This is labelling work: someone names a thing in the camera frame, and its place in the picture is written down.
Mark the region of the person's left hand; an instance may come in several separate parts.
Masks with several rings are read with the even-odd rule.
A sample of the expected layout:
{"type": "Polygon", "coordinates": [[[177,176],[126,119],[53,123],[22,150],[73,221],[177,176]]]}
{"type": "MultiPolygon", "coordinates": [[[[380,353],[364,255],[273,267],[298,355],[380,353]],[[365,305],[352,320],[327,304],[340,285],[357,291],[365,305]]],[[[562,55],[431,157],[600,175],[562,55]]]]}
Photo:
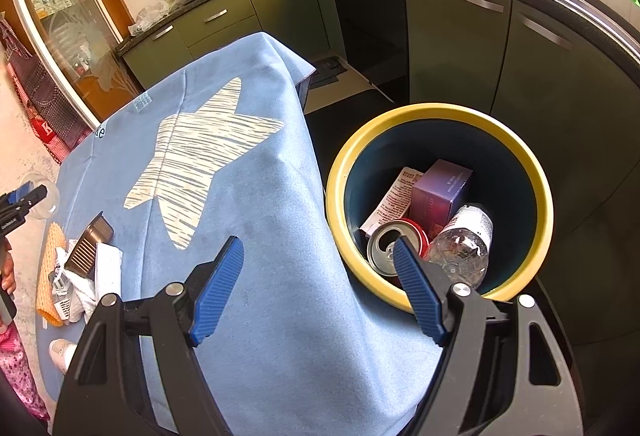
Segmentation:
{"type": "Polygon", "coordinates": [[[1,287],[3,291],[12,295],[16,289],[14,260],[11,254],[12,247],[7,239],[2,241],[1,246],[4,249],[1,255],[1,287]]]}

